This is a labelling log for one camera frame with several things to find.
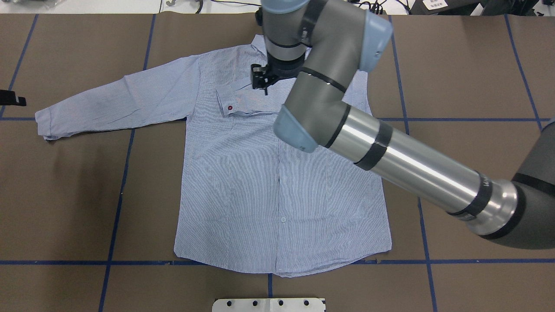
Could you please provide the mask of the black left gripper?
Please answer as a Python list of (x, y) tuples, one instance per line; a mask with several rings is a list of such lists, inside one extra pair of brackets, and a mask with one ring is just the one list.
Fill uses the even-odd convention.
[(0, 105), (16, 105), (20, 107), (26, 106), (25, 97), (17, 96), (14, 91), (0, 90)]

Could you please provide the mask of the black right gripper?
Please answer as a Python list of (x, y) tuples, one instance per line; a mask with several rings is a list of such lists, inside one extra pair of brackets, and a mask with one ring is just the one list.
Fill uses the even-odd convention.
[(251, 65), (251, 86), (252, 89), (267, 90), (268, 87), (278, 81), (297, 78), (307, 56), (302, 55), (294, 60), (281, 60), (272, 55), (268, 55), (266, 65)]

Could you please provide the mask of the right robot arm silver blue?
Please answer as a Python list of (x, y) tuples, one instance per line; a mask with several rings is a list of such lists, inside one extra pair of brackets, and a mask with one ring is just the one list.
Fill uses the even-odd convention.
[(263, 0), (268, 63), (254, 89), (296, 81), (274, 133), (306, 153), (323, 146), (444, 209), (474, 234), (519, 249), (555, 245), (554, 121), (511, 180), (491, 180), (343, 101), (356, 71), (371, 72), (392, 24), (344, 0)]

